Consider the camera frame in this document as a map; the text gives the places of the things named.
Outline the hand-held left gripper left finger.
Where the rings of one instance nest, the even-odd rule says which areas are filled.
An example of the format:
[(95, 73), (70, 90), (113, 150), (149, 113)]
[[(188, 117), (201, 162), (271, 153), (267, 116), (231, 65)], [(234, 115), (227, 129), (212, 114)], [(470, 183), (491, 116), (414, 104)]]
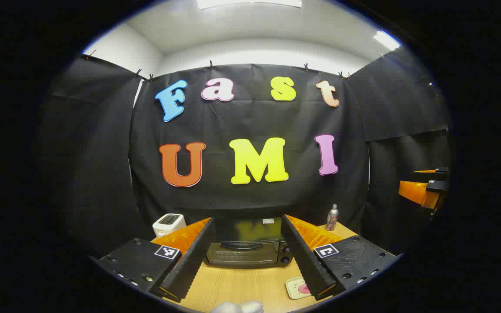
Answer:
[(215, 219), (209, 217), (161, 238), (129, 240), (95, 263), (137, 290), (180, 302), (214, 239)]

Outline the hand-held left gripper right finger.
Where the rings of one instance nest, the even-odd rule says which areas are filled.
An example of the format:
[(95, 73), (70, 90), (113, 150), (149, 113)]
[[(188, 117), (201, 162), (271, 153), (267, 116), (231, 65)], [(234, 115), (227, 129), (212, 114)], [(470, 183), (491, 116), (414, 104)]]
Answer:
[(281, 233), (316, 300), (366, 284), (402, 256), (359, 235), (343, 239), (289, 215), (281, 216)]

